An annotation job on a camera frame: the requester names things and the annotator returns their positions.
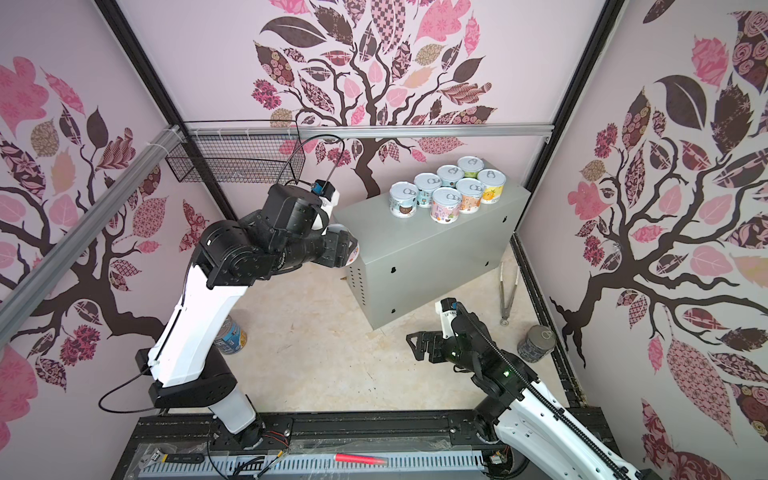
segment wall mural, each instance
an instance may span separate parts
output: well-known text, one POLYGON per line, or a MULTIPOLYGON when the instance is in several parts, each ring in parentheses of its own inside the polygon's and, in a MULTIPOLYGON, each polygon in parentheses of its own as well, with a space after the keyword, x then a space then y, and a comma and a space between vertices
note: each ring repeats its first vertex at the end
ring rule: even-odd
MULTIPOLYGON (((261 29, 291 47, 255 44, 258 61, 274 84, 256 80, 252 96, 274 110, 273 126, 287 126, 294 115, 303 125, 484 124, 496 110, 477 105, 491 83, 469 83, 483 60, 471 58, 480 26, 469 13, 469 0, 318 0, 309 2, 311 11, 304 0, 270 2, 295 15, 274 18, 261 29), (368 7, 372 20, 361 22, 368 7), (416 35, 403 38, 411 24, 419 26, 416 35), (425 45, 412 51, 420 44, 425 45), (317 45, 328 51, 307 58, 303 50, 317 45), (283 102, 297 110, 278 108, 283 102)), ((262 38, 274 41, 268 34, 262 38)), ((369 166, 375 157, 400 161, 406 151, 426 162, 424 153, 444 154, 463 145, 457 137, 420 138, 419 148, 408 143, 360 138, 339 152, 311 141, 304 150, 314 151, 318 163, 327 159, 342 166, 354 159, 355 173, 368 197, 374 197, 380 193, 369 166)), ((282 149, 286 154, 292 150, 292 142, 282 149)))
MULTIPOLYGON (((0 273, 0 283, 10 290, 94 205, 96 186, 112 186, 109 172, 125 169, 136 155, 130 128, 110 140, 98 108, 86 110, 66 82, 43 71, 49 91, 35 83, 36 69, 27 58, 16 57, 13 64, 14 71, 0 66, 0 117, 10 130, 10 135, 0 132, 0 154, 10 173, 0 186, 0 232, 5 234, 0 270, 21 271, 16 277, 0 273), (42 108, 51 93, 58 96, 59 111, 42 108), (42 122, 28 140, 16 137, 21 122, 38 120, 42 122), (27 143, 34 155, 20 147, 27 143)), ((92 360, 106 336, 137 333, 157 340, 163 332, 158 318, 121 312, 117 305, 117 296, 131 291, 129 277, 141 278, 130 258, 152 254, 160 246, 152 240, 163 224, 168 199, 153 197, 160 182, 161 170, 155 167, 72 265, 76 283, 35 309, 31 317, 45 318, 40 326, 11 338, 36 337, 28 360, 10 345, 5 347, 0 362, 0 449, 10 439, 5 423, 29 411, 26 399, 37 395, 36 379, 66 391, 67 369, 92 360)), ((178 214, 190 224, 180 242, 180 250, 186 250, 197 243, 207 220, 186 201, 178 214)))
MULTIPOLYGON (((760 209, 768 202, 763 175, 768 165, 768 15, 731 15, 737 27, 732 54, 717 38, 695 38, 691 59, 698 80, 683 74, 660 78, 665 105, 651 105, 641 89, 624 121, 617 122, 621 131, 610 123, 598 132, 597 159, 581 170, 583 181, 568 194, 574 213, 585 220, 575 236, 584 241, 591 275, 576 310, 550 300, 565 320, 566 346, 572 338, 584 367, 583 329, 604 295, 616 299, 615 307, 627 312, 628 328, 649 334, 648 368, 659 371, 666 358, 680 391, 736 442, 733 395, 754 430, 739 442, 768 442, 768 366, 749 358, 766 345, 768 332, 745 325, 742 316, 718 319, 707 309, 727 304, 768 315, 764 296, 759 303, 737 289, 768 288, 763 250, 768 247, 768 214, 742 218, 743 209, 760 209), (754 115, 754 105, 762 115, 754 115), (683 127, 674 129, 683 133, 665 135, 668 121, 683 127), (704 133, 711 141, 694 143, 684 132, 699 139, 704 133), (755 137, 764 140, 762 149, 737 150, 755 137), (693 234, 701 229, 706 233, 693 234), (739 253, 726 255, 734 246, 739 253), (697 294, 675 294, 681 286, 697 287, 697 294), (731 351, 712 353, 710 346, 731 351)), ((645 401, 644 418, 650 432, 643 437, 647 460, 658 468, 671 465, 671 478, 728 478, 697 455, 675 452, 645 401)))

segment gray metal box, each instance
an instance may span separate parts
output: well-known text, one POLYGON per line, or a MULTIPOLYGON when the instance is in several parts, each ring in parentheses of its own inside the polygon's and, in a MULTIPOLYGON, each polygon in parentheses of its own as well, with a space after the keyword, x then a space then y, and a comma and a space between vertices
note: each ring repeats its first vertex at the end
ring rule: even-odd
POLYGON ((389 192, 334 212, 360 245, 346 281, 373 329, 496 268, 530 193, 507 184, 498 202, 437 223, 428 208, 389 212, 389 192))

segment black cable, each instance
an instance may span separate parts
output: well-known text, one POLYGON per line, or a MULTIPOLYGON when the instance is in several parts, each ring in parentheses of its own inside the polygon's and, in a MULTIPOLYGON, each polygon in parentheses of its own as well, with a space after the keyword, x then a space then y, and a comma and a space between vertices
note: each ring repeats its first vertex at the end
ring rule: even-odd
POLYGON ((592 442, 585 434, 581 431, 567 416, 564 415, 564 409, 556 409, 550 402, 547 400, 544 395, 539 392, 529 381, 528 379, 522 375, 517 368, 515 368, 514 365, 512 365, 512 362, 510 362, 507 357, 505 357, 502 354, 502 351, 489 339, 485 334, 482 332, 482 330, 478 327, 477 323, 473 320, 472 316, 467 315, 467 309, 459 302, 456 303, 457 311, 460 314, 463 314, 466 316, 466 318, 469 320, 469 322, 472 324, 473 327, 475 327, 475 330, 478 331, 480 336, 485 340, 485 342, 496 352, 498 357, 504 361, 504 363, 509 366, 509 369, 512 371, 512 373, 515 374, 518 379, 525 385, 525 387, 531 391, 534 397, 541 402, 544 406, 549 409, 550 412, 554 415, 554 417, 557 420, 560 420, 563 422, 565 426, 567 426, 578 438, 581 439, 582 442, 587 444, 587 446, 594 452, 600 460, 602 460, 605 465, 608 466, 611 470, 614 472, 614 476, 616 478, 620 478, 621 480, 630 480, 629 475, 627 475, 624 470, 619 468, 618 465, 616 465, 613 460, 611 460, 608 455, 605 454, 602 450, 600 450, 600 447, 598 447, 594 442, 592 442))

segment red marker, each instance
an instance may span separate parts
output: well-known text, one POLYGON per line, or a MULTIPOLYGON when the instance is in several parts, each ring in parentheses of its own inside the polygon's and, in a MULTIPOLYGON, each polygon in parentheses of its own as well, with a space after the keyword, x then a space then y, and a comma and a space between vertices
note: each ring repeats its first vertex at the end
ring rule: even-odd
POLYGON ((347 455, 345 453, 337 453, 334 459, 337 462, 351 462, 351 463, 365 463, 366 465, 386 465, 386 458, 377 457, 363 457, 361 455, 347 455))

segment canned food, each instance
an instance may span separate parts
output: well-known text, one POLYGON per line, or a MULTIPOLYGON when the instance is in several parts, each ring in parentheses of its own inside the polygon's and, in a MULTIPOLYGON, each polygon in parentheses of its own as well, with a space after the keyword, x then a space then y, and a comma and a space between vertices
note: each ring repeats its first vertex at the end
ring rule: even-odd
POLYGON ((442 187, 442 180, 435 174, 418 174, 413 179, 413 183, 419 189, 416 203, 420 207, 429 208, 432 203, 432 193, 442 187))
POLYGON ((455 188, 440 187, 432 194, 432 219, 438 223, 455 222, 462 195, 455 188))
POLYGON ((413 217, 419 189, 409 182, 397 182, 389 189, 389 211, 399 218, 413 217))
POLYGON ((469 178, 477 178, 480 170, 485 168, 483 161, 477 157, 461 157, 456 163, 464 171, 464 176, 469 178))
POLYGON ((495 204, 498 202, 504 190, 504 183, 506 183, 507 177, 498 170, 486 168, 480 171, 478 180, 485 185, 485 192, 483 192, 480 201, 484 204, 495 204))
POLYGON ((458 211, 473 214, 480 208, 480 199, 485 192, 485 185, 476 178, 462 178, 456 182, 456 190, 462 195, 462 204, 458 211))
POLYGON ((456 182, 464 178, 464 171, 455 165, 443 165, 437 169, 443 187, 455 187, 456 182))

